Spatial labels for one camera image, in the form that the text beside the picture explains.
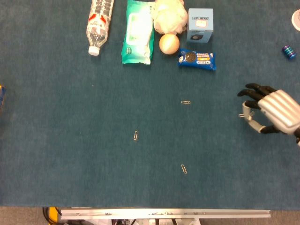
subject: gray floor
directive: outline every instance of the gray floor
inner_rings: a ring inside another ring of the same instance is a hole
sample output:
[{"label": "gray floor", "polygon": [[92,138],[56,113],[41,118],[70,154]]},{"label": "gray floor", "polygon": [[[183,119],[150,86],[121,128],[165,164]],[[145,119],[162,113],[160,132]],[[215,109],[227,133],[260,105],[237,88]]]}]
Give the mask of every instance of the gray floor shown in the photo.
[{"label": "gray floor", "polygon": [[[41,208],[0,207],[0,225],[47,225]],[[266,219],[203,219],[201,225],[300,225],[300,211],[272,211]]]}]

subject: green wet wipes package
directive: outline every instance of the green wet wipes package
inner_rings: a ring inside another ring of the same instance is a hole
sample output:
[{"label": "green wet wipes package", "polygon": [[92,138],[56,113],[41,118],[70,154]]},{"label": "green wet wipes package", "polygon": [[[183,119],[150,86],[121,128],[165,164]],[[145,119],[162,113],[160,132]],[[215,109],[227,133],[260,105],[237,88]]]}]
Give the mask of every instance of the green wet wipes package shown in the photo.
[{"label": "green wet wipes package", "polygon": [[127,30],[122,48],[122,63],[150,65],[154,29],[151,10],[154,2],[127,1]]}]

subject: small cardboard box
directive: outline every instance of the small cardboard box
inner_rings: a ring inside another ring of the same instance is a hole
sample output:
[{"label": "small cardboard box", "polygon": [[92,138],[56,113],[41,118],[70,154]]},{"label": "small cardboard box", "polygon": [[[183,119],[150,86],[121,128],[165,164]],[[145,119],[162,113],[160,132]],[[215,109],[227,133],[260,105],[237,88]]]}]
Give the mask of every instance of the small cardboard box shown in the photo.
[{"label": "small cardboard box", "polygon": [[207,43],[214,31],[212,8],[188,10],[187,42]]}]

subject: white bottle cap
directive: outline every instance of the white bottle cap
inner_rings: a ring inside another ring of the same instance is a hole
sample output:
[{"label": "white bottle cap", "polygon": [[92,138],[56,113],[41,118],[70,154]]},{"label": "white bottle cap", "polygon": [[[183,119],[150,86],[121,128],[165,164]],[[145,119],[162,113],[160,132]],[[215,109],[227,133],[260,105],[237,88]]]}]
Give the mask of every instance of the white bottle cap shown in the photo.
[{"label": "white bottle cap", "polygon": [[89,47],[89,54],[93,55],[93,56],[98,56],[100,52],[100,48],[96,47],[96,46],[90,46]]},{"label": "white bottle cap", "polygon": [[300,31],[300,9],[294,12],[292,15],[292,24],[297,30]]}]

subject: plastic water bottle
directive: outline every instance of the plastic water bottle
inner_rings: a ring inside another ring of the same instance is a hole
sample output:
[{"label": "plastic water bottle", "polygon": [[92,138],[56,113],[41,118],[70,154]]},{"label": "plastic water bottle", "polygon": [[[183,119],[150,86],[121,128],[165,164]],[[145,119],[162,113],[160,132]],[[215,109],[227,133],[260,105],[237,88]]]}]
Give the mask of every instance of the plastic water bottle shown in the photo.
[{"label": "plastic water bottle", "polygon": [[114,0],[92,0],[86,35],[90,43],[89,54],[99,55],[100,47],[107,41]]}]

